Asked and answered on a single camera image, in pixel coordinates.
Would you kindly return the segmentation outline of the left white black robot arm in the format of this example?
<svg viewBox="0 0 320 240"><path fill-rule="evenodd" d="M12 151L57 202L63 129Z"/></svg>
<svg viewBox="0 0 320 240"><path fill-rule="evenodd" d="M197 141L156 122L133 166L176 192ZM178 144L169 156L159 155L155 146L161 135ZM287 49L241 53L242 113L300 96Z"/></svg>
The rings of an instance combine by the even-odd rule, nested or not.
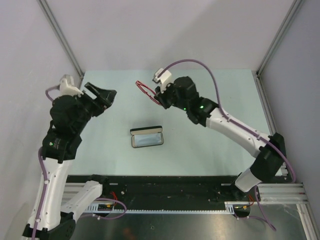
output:
<svg viewBox="0 0 320 240"><path fill-rule="evenodd" d="M52 90L59 90L60 95L51 99L49 129L38 150L42 177L23 237L69 240L86 208L95 200L110 196L109 179L93 174L71 200L62 204L69 171L82 142L81 133L91 118L100 116L112 106L117 94L114 89L102 89L90 82L85 87L95 98L66 79L45 92L48 95Z"/></svg>

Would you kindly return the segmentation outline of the black glasses case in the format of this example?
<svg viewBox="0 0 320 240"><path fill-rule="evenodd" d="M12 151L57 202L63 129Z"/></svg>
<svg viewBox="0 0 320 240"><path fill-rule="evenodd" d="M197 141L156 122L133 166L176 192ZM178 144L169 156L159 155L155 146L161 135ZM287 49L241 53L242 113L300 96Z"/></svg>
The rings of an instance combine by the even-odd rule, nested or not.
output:
<svg viewBox="0 0 320 240"><path fill-rule="evenodd" d="M163 127L161 125L130 129L131 146L145 148L161 146L164 143Z"/></svg>

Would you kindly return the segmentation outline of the blue cleaning cloth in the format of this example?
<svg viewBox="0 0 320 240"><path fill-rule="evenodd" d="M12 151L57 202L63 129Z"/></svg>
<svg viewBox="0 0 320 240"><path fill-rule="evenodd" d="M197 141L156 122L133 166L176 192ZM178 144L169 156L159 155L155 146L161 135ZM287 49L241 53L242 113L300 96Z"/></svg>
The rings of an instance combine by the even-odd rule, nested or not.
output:
<svg viewBox="0 0 320 240"><path fill-rule="evenodd" d="M163 143L163 136L161 133L152 134L138 134L133 137L134 142L132 145L135 148L150 147L161 145Z"/></svg>

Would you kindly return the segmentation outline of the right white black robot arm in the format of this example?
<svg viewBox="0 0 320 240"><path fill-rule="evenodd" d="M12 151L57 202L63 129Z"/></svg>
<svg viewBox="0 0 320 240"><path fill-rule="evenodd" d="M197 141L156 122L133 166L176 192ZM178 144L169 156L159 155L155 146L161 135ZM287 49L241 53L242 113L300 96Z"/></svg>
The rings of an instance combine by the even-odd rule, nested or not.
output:
<svg viewBox="0 0 320 240"><path fill-rule="evenodd" d="M215 130L241 147L255 158L253 164L241 172L229 187L229 193L242 201L249 191L261 182L270 181L284 163L284 138L275 133L269 136L238 121L216 102L201 97L193 80L179 77L155 77L155 99L164 109L176 107L186 112L194 124Z"/></svg>

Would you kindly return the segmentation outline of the red sunglasses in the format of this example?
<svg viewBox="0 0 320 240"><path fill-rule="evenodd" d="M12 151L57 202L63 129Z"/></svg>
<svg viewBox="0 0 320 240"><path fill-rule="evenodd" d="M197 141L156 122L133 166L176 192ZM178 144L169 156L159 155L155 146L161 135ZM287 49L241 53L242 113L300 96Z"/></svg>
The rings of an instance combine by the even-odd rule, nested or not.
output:
<svg viewBox="0 0 320 240"><path fill-rule="evenodd" d="M146 95L150 100L152 100L157 105L161 106L161 103L155 99L156 93L147 85L145 85L143 82L137 80L135 82L135 85Z"/></svg>

